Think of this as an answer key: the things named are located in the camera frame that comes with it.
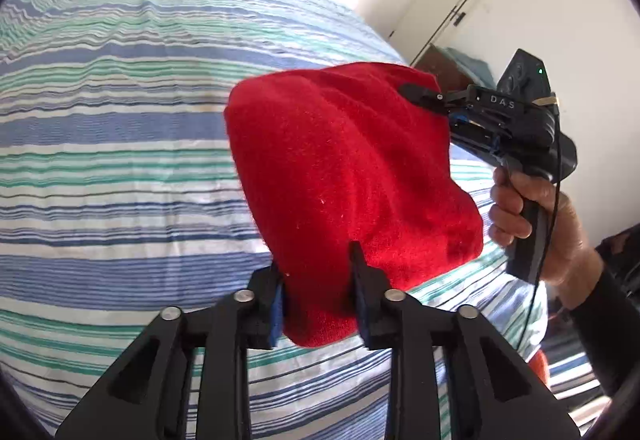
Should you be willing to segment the black sleeved right forearm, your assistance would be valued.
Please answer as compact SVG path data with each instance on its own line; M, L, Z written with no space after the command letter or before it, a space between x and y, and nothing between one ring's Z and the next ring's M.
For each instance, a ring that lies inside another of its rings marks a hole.
M593 291L570 317L592 371L608 397L614 396L639 364L639 311L603 271Z

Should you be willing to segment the person's right hand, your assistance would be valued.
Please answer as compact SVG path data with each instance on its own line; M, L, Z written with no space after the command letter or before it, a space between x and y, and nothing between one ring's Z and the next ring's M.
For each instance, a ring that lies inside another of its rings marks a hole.
M494 205L489 210L488 234L501 247L533 233L523 214L525 201L537 203L548 214L548 226L542 235L549 246L541 280L554 288L566 309L580 306L601 278L603 260L590 246L570 198L546 179L520 171L508 173L502 167L494 171L490 197Z

